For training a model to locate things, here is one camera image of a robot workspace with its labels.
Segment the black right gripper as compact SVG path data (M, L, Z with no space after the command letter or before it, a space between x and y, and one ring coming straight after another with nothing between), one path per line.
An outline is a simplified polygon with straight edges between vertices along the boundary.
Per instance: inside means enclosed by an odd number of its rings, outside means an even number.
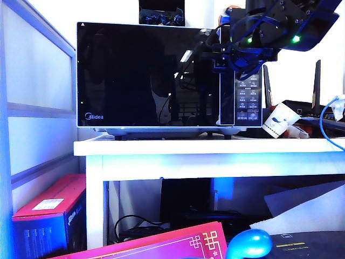
M203 58L213 59L213 73L227 73L229 64L234 65L237 79L243 79L246 75L246 65L257 65L276 59L278 49L271 47L257 47L253 45L239 44L213 44L202 45Z

